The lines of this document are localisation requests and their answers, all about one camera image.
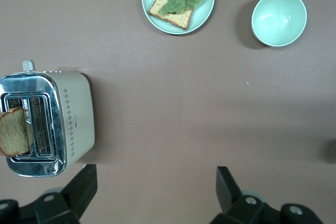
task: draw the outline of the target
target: toaster heating grill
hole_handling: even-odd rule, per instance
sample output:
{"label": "toaster heating grill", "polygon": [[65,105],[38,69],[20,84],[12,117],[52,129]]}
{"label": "toaster heating grill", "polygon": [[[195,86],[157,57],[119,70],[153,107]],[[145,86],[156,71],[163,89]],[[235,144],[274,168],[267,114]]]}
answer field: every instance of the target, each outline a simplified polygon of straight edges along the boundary
{"label": "toaster heating grill", "polygon": [[23,155],[17,155],[17,161],[46,161],[55,157],[53,144],[53,131],[48,111],[48,97],[37,95],[33,97],[11,97],[5,98],[7,110],[21,106],[25,109],[27,133],[30,144],[30,151]]}

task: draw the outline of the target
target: gray tabletop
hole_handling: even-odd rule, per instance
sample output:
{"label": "gray tabletop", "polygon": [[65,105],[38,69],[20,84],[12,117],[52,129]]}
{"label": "gray tabletop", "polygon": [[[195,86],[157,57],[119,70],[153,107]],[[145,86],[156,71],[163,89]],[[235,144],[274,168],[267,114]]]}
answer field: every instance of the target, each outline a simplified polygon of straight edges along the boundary
{"label": "gray tabletop", "polygon": [[92,83],[96,143],[53,178],[0,162],[0,199],[25,205],[86,163],[98,192],[81,223],[209,223],[216,167],[274,208],[334,223],[336,0],[303,0],[306,29],[281,48],[250,28],[258,0],[216,0],[197,31],[154,27],[141,0],[0,0],[0,73],[78,70]]}

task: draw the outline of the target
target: plate rim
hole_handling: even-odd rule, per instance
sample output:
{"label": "plate rim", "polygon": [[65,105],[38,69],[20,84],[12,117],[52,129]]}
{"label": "plate rim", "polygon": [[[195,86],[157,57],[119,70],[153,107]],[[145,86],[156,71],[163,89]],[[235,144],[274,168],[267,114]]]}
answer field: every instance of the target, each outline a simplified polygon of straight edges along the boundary
{"label": "plate rim", "polygon": [[143,10],[144,10],[144,12],[145,12],[145,15],[146,15],[146,17],[147,17],[147,19],[150,21],[150,23],[154,26],[154,27],[156,27],[157,29],[159,29],[160,31],[162,31],[162,32],[164,32],[164,33],[167,33],[167,34],[172,34],[172,35],[183,35],[183,34],[188,34],[188,33],[191,33],[191,32],[193,32],[193,31],[195,31],[195,30],[197,30],[197,29],[199,29],[207,20],[208,20],[208,18],[210,17],[210,14],[212,13],[212,11],[213,11],[213,8],[214,8],[214,5],[215,5],[215,0],[213,0],[212,2],[210,2],[210,4],[209,5],[211,5],[211,7],[210,7],[210,9],[209,9],[209,13],[206,15],[206,17],[204,18],[204,20],[202,20],[202,22],[200,22],[200,24],[199,25],[197,25],[195,28],[193,28],[193,29],[190,29],[190,30],[183,30],[183,29],[181,29],[181,31],[169,31],[169,30],[166,30],[166,29],[164,29],[164,28],[162,28],[162,27],[159,27],[157,24],[155,24],[152,20],[151,20],[151,18],[150,18],[150,15],[148,14],[148,10],[146,10],[146,8],[145,8],[145,6],[144,6],[144,0],[141,0],[141,2],[142,2],[142,8],[143,8]]}

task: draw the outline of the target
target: kitchen appliance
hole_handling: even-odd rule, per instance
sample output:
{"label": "kitchen appliance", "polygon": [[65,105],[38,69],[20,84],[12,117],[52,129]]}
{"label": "kitchen appliance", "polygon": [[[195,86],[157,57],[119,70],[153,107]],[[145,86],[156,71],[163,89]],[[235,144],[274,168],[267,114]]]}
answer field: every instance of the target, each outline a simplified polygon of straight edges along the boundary
{"label": "kitchen appliance", "polygon": [[77,71],[38,72],[31,60],[23,70],[0,79],[0,111],[24,108],[30,146],[7,163],[22,176],[55,176],[93,147],[90,85]]}

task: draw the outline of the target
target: bread slice in toaster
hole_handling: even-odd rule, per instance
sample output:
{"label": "bread slice in toaster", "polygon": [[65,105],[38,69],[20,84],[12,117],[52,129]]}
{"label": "bread slice in toaster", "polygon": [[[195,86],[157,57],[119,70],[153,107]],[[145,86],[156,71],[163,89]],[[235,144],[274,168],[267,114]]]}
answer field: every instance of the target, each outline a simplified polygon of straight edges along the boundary
{"label": "bread slice in toaster", "polygon": [[0,153],[14,157],[29,152],[25,112],[14,107],[0,114]]}

